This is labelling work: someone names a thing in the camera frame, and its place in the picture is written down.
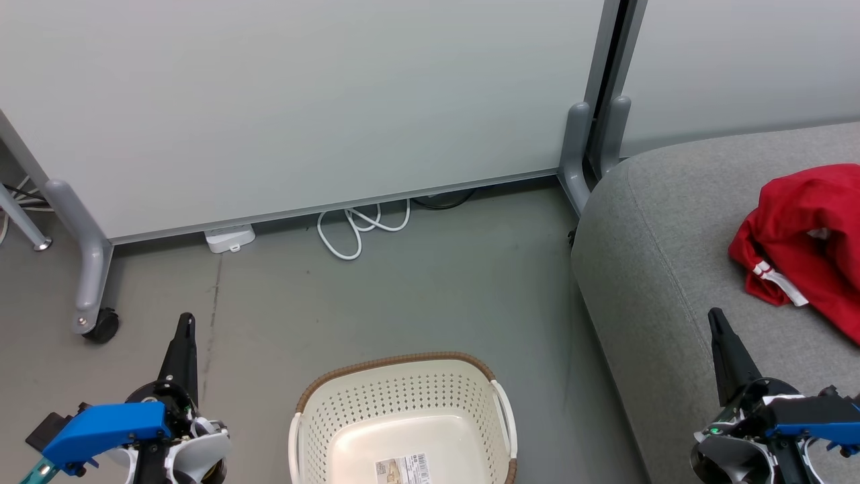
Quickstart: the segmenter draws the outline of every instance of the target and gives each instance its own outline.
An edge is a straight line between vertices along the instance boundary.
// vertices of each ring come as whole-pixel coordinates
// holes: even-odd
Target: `red cloth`
[[[818,237],[824,232],[826,240],[810,231]],[[860,164],[820,166],[766,184],[728,254],[751,271],[748,293],[777,306],[790,302],[780,286],[763,278],[779,277],[778,270],[860,344]],[[761,264],[765,271],[757,276],[756,265],[765,259],[775,268]]]

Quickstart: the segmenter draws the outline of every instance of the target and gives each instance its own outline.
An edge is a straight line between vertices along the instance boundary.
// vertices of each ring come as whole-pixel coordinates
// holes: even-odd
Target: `white plastic basket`
[[[290,425],[292,484],[512,484],[505,390],[464,353],[385,358],[305,390]]]

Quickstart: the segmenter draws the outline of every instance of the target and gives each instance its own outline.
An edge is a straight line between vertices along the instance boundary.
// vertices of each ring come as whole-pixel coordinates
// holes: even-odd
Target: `gray sofa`
[[[762,185],[836,163],[860,163],[860,123],[662,148],[627,159],[592,193],[574,277],[653,483],[698,482],[692,433],[719,412],[711,307],[725,311],[764,375],[804,394],[831,383],[860,392],[860,349],[811,307],[748,295],[744,271],[728,258]],[[823,478],[857,481],[860,457],[815,447]]]

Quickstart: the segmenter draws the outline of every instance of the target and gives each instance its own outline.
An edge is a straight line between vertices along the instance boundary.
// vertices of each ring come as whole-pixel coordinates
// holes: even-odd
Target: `white partition panel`
[[[602,0],[0,0],[0,110],[112,239],[554,170]]]
[[[648,0],[622,156],[860,119],[857,0]]]

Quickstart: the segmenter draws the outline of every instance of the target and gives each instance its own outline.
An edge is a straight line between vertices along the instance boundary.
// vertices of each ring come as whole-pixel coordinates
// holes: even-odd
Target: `product label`
[[[377,462],[377,484],[432,484],[427,454]]]

